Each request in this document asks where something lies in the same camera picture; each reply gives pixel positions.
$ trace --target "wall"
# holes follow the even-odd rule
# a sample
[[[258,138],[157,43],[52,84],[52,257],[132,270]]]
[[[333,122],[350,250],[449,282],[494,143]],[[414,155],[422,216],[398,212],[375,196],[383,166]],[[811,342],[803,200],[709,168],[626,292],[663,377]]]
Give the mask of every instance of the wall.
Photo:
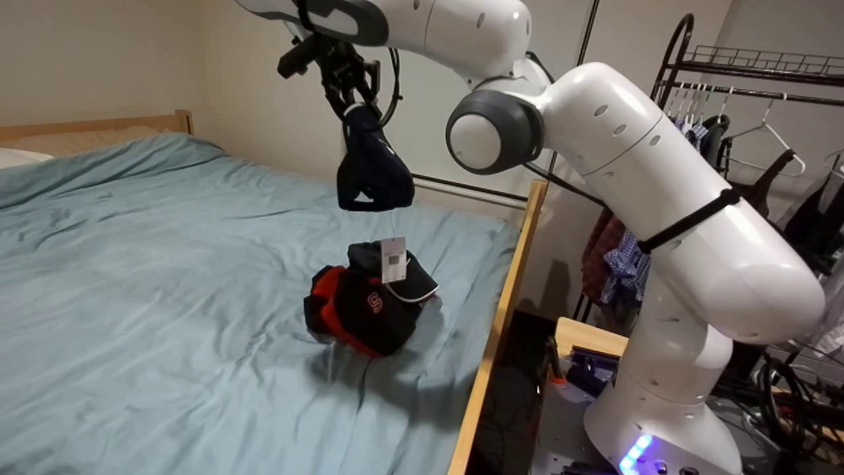
[[[196,10],[196,0],[4,0],[0,123],[199,112]]]
[[[575,67],[592,0],[528,0],[532,51],[554,73]],[[616,64],[650,89],[676,22],[693,10],[699,38],[716,43],[732,0],[605,0],[589,59]],[[333,176],[344,155],[340,127],[321,101],[319,73],[282,83],[275,64],[291,35],[242,13],[233,0],[204,3],[207,79],[215,141],[261,163]],[[528,172],[472,176],[445,151],[443,123],[468,84],[449,68],[403,54],[403,96],[389,138],[414,172],[525,193]],[[600,209],[551,191],[523,288],[523,308],[565,315],[580,292],[580,250]]]
[[[841,0],[737,0],[732,22],[721,35],[721,46],[757,48],[757,51],[786,51],[786,54],[816,54],[816,55],[844,55],[841,35],[844,3]],[[844,101],[844,89],[832,88],[799,88],[774,83],[737,83],[737,88],[771,89],[771,92],[803,92],[820,98]],[[733,133],[761,123],[766,101],[732,98],[729,117]],[[775,183],[771,196],[774,220],[790,216],[791,207],[799,204],[832,166],[832,151],[841,151],[844,109],[775,102],[771,123],[786,138],[786,143],[811,163],[807,174],[790,166]],[[766,168],[782,154],[779,143],[761,133],[737,141],[733,155]],[[751,183],[762,172],[737,163],[733,179]]]

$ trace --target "blue bedsheet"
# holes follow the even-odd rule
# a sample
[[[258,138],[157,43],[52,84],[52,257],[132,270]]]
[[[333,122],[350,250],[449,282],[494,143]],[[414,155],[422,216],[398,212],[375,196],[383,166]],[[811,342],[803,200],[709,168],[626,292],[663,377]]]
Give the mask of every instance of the blue bedsheet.
[[[345,245],[441,282],[408,345],[314,340]],[[0,473],[445,473],[515,249],[495,220],[344,213],[327,185],[164,135],[0,172]]]

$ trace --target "robotic arm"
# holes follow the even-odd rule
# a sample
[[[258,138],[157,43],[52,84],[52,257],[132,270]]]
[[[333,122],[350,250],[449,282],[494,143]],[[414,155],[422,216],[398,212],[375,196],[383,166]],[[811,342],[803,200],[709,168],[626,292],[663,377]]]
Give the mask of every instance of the robotic arm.
[[[519,0],[240,0],[255,17],[441,61],[477,88],[445,123],[449,151],[494,174],[560,151],[652,249],[643,311],[586,432],[619,473],[742,473],[729,427],[704,399],[732,340],[807,333],[823,291],[790,244],[716,174],[626,76],[586,64],[554,84],[525,59]]]

